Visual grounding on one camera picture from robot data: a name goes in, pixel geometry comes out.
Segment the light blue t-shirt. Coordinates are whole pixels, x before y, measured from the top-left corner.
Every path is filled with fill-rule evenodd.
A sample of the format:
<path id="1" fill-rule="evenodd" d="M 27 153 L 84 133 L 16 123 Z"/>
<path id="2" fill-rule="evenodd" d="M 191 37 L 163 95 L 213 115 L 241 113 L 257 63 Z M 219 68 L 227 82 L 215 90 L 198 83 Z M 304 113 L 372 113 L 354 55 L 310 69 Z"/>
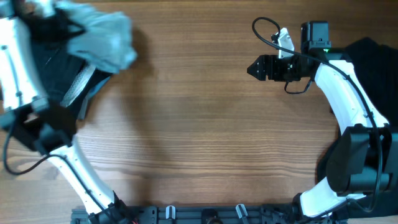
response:
<path id="1" fill-rule="evenodd" d="M 102 12 L 91 4 L 73 1 L 32 1 L 35 12 L 46 19 L 62 10 L 85 32 L 67 42 L 70 55 L 86 60 L 98 70 L 119 73 L 135 61 L 132 47 L 132 21 L 122 12 Z"/>

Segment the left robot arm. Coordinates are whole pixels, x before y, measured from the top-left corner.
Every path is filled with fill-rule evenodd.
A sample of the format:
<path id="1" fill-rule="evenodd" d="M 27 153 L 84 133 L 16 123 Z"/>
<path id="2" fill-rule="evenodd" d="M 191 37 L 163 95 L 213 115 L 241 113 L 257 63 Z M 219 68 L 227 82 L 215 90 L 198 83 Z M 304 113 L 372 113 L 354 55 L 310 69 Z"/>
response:
<path id="1" fill-rule="evenodd" d="M 73 1 L 1 2 L 1 127 L 63 174 L 90 223 L 137 222 L 76 136 L 91 97 L 136 56 L 121 12 Z"/>

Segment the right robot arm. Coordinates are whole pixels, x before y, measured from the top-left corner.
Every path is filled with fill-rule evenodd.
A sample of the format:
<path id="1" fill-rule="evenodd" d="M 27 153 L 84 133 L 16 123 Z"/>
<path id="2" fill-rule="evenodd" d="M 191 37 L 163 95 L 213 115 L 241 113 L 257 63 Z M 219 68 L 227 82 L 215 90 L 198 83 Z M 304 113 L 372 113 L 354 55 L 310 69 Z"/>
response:
<path id="1" fill-rule="evenodd" d="M 260 55 L 247 72 L 260 81 L 285 84 L 308 78 L 326 96 L 340 138 L 326 156 L 318 184 L 276 212 L 287 223 L 335 221 L 345 207 L 372 213 L 380 195 L 397 187 L 397 131 L 361 86 L 352 57 L 331 46 L 328 23 L 306 22 L 301 35 L 296 52 L 287 29 L 279 27 L 267 41 L 278 54 Z"/>

